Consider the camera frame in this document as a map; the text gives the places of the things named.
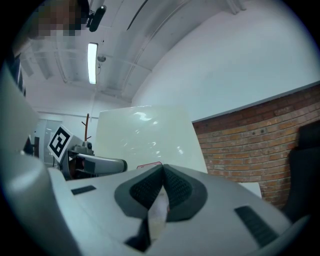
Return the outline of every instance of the ceiling pipe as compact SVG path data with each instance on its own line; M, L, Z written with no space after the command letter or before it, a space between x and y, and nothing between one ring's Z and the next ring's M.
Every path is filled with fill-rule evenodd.
M238 12L245 11L246 7L241 0L226 0L231 12L236 15Z
M61 63L61 58L60 58L60 53L59 53L59 49L58 49L57 38L55 39L55 41L52 41L52 44L53 44L53 48L56 49L56 50L53 51L56 65L58 67L58 70L60 72L60 75L61 75L61 78L62 78L63 82L66 84L68 82L68 79L66 78L66 75L65 75L65 72L64 72L64 68L63 68L62 63Z
M156 36L156 34L160 31L160 29L168 22L168 20L170 20L170 18L176 14L182 7L184 7L186 4L188 4L191 0L182 0L180 1L179 5L160 23L160 25L152 32L152 34L143 42L142 47L140 48L135 60L134 60L134 64L137 64L141 55L143 54L143 52L145 51L146 47L148 46L148 44L151 42L151 40ZM124 91L127 87L127 84L129 82L129 78L131 76L131 74L133 73L135 67L132 66L124 80L123 86L122 86L122 91Z
M20 63L27 76L31 77L34 74L34 71L32 70L29 61L23 52L20 54Z
M74 50L74 49L60 49L60 50L46 50L46 51L36 51L36 52L25 52L24 54L25 55L33 55L33 54L36 54L36 53L59 53L59 52L67 52L67 53L75 53L75 54L83 54L83 55L86 54L86 52L84 52L84 51L79 51L79 50ZM150 69L150 68L141 66L139 64L136 64L136 63L133 63L133 62L121 59L121 58L116 58L114 56L111 56L111 55L108 55L108 54L105 54L105 53L99 53L99 55L103 55L106 58L113 59L114 61L123 62L123 63L129 64L131 66L135 66L137 68L144 69L144 70L147 70L149 72L152 72L152 69ZM72 57L67 57L66 59L77 60L77 58L72 58Z
M89 8L90 10L92 10L92 4L94 3L94 0L91 0L90 4L89 4Z

